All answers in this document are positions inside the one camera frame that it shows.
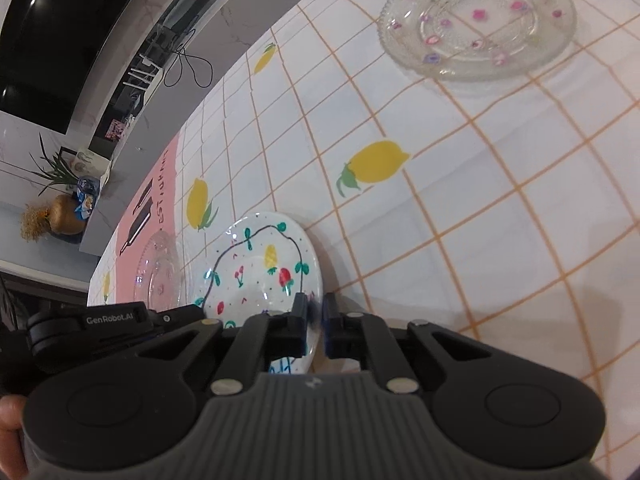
dried flower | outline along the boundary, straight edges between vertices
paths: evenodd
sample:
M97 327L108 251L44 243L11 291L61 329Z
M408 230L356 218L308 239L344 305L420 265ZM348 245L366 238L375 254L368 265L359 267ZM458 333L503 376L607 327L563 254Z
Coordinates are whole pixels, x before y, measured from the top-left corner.
M20 216L20 235L27 241L38 241L44 233L49 231L49 205L27 208Z

white plate with fruit pattern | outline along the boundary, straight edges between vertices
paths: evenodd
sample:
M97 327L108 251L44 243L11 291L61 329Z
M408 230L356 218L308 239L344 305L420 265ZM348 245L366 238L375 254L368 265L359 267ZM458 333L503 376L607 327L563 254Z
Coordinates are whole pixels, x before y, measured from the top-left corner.
M190 269L193 303L224 327L241 326L267 310L289 312L293 297L304 292L316 310L306 337L306 356L284 358L271 372L305 373L319 339L322 275L316 252L304 230L280 213L253 213L233 224L207 247L205 263Z

metal screw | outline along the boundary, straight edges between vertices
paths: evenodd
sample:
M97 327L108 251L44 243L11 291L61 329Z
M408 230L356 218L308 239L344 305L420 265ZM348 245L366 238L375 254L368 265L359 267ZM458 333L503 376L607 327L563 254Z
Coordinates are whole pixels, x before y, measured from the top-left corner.
M396 377L386 384L386 389L394 394L412 394L420 385L408 377Z
M235 379L218 379L211 383L211 391L216 395L235 395L242 391L242 383Z

vase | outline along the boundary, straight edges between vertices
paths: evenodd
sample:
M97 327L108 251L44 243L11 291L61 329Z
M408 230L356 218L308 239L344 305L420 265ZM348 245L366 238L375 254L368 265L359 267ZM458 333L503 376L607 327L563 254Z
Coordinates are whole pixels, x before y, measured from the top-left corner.
M76 217L78 201L67 194L58 195L49 208L49 225L59 235L77 235L84 230L86 221Z

painted plate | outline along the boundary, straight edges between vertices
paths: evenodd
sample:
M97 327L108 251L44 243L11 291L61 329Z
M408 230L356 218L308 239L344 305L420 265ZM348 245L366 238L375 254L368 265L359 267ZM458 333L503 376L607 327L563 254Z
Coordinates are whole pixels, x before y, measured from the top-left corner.
M253 213L233 224L207 247L207 256L190 264L193 303L225 327L241 326L267 310L289 312L296 292L319 304L322 275L316 252L304 230L280 213ZM319 320L319 310L314 314ZM307 354L271 364L271 372L305 373L319 339L319 323L307 331Z
M427 77L481 81L538 68L575 34L572 0L388 0L380 41Z
M134 300L162 312L180 306L180 259L174 237L158 231L149 238L136 270Z

